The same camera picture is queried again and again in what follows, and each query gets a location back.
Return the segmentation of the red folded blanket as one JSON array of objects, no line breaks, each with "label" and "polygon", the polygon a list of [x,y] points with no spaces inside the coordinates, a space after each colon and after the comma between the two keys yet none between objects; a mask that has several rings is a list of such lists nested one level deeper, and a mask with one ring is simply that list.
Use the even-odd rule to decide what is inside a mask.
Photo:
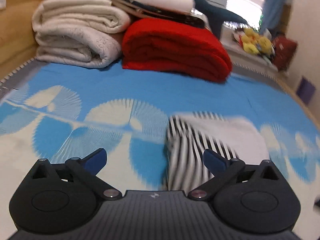
[{"label": "red folded blanket", "polygon": [[212,82],[225,82],[231,59],[207,29],[155,18],[131,24],[121,49],[122,66],[130,70],[182,73]]}]

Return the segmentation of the cream folded quilt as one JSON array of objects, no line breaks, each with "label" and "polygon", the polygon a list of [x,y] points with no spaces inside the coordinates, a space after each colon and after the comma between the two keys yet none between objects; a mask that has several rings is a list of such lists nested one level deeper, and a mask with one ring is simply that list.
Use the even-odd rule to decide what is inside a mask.
[{"label": "cream folded quilt", "polygon": [[120,57],[131,18],[110,0],[44,0],[31,23],[39,61],[98,69]]}]

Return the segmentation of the dark teal shark plush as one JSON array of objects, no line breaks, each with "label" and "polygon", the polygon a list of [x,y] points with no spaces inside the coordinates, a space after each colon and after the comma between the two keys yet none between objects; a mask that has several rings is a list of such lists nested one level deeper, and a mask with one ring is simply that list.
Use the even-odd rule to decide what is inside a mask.
[{"label": "dark teal shark plush", "polygon": [[221,28],[224,22],[247,24],[244,18],[227,9],[213,6],[206,0],[194,1],[195,8],[207,16],[211,31],[217,38],[220,38]]}]

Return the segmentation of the right blue curtain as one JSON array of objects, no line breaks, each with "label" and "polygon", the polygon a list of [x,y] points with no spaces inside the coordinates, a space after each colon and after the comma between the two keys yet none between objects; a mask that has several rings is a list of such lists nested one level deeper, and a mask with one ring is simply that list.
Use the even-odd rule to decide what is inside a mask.
[{"label": "right blue curtain", "polygon": [[262,34],[265,29],[275,29],[280,21],[283,6],[286,0],[265,0],[262,10],[262,22],[260,27],[260,33]]}]

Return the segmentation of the yellow plush toys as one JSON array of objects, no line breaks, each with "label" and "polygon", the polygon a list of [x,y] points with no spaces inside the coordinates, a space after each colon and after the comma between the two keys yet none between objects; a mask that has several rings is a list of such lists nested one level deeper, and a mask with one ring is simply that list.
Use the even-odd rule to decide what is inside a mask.
[{"label": "yellow plush toys", "polygon": [[266,57],[272,60],[276,55],[271,40],[257,33],[253,28],[238,28],[233,31],[233,38],[250,55]]}]

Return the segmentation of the purple rolled mat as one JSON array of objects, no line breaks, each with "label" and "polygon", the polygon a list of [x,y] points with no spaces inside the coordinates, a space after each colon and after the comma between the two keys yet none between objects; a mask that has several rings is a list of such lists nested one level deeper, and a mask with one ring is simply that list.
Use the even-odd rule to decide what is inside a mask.
[{"label": "purple rolled mat", "polygon": [[316,91],[316,87],[305,77],[302,77],[298,89],[297,96],[308,105]]}]

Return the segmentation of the red cushion on sill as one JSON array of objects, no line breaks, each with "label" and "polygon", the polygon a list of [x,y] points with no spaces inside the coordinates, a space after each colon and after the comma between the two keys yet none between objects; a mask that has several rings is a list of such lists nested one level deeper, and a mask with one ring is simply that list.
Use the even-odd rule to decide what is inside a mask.
[{"label": "red cushion on sill", "polygon": [[298,43],[286,38],[284,35],[278,35],[273,39],[272,45],[275,51],[272,63],[279,72],[287,71],[296,53]]}]

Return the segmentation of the blue white patterned bedsheet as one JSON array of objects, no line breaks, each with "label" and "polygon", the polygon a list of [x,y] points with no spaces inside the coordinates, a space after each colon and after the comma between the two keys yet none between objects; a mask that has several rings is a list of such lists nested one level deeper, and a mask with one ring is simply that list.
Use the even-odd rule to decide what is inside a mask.
[{"label": "blue white patterned bedsheet", "polygon": [[39,157],[52,162],[98,147],[108,154],[99,177],[134,190],[165,187],[165,135],[174,114],[207,114],[244,132],[254,127],[250,159],[271,157],[301,204],[294,228],[319,238],[319,127],[270,78],[242,68],[225,83],[179,74],[104,69],[29,60],[1,79],[1,239],[15,226],[9,200]]}]

